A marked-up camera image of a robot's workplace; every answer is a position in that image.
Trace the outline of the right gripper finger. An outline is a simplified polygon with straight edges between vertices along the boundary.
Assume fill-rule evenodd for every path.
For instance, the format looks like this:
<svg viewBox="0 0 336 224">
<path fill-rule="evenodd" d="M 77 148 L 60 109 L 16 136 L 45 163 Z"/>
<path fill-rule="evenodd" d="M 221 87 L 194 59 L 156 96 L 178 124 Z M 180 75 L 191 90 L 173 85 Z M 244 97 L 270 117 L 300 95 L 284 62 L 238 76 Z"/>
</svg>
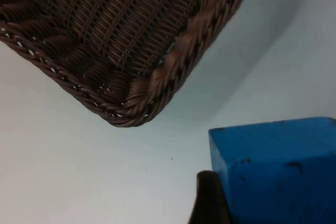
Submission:
<svg viewBox="0 0 336 224">
<path fill-rule="evenodd" d="M 196 198 L 190 224 L 230 224 L 232 222 L 219 175 L 204 170 L 197 174 Z"/>
</svg>

